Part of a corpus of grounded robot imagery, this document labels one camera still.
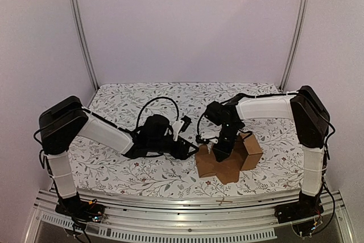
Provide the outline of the brown cardboard box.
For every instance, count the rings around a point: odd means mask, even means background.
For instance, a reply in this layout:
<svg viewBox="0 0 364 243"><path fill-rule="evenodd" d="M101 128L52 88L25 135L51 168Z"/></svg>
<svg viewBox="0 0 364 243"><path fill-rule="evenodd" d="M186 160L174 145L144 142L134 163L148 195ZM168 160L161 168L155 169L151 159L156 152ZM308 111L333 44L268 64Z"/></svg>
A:
<svg viewBox="0 0 364 243"><path fill-rule="evenodd" d="M241 171L256 168L263 151L252 132L240 133L230 156L218 162L211 148L201 145L195 155L199 178L216 177L222 184L239 181Z"/></svg>

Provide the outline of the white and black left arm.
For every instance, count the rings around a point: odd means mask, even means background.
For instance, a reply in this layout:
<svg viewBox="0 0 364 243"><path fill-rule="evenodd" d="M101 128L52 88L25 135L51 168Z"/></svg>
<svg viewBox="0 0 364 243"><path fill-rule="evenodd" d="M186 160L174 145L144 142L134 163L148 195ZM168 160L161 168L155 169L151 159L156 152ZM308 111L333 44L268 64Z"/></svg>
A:
<svg viewBox="0 0 364 243"><path fill-rule="evenodd" d="M198 150L180 136L190 124L187 116L177 116L170 122L161 114L153 114L145 122L137 118L134 129L129 130L85 108L76 96L46 110L39 117L39 129L33 138L41 145L39 159L56 190L56 212L83 222L99 222L104 217L105 207L97 199L81 200L75 185L68 152L77 138L97 142L128 159L168 154L186 160Z"/></svg>

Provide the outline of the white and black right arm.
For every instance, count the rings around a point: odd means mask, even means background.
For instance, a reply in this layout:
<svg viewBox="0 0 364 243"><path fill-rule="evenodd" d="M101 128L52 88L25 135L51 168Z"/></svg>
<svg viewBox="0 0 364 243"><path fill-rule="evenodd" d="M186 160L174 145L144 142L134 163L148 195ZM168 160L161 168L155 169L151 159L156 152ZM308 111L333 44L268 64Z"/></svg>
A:
<svg viewBox="0 0 364 243"><path fill-rule="evenodd" d="M276 206L275 217L279 223L288 223L323 213L320 196L326 189L328 138L335 129L327 109L310 86L293 92L258 96L239 93L225 102L213 101L206 107L204 116L221 127L212 148L219 162L230 156L245 120L292 120L304 153L303 183L298 201Z"/></svg>

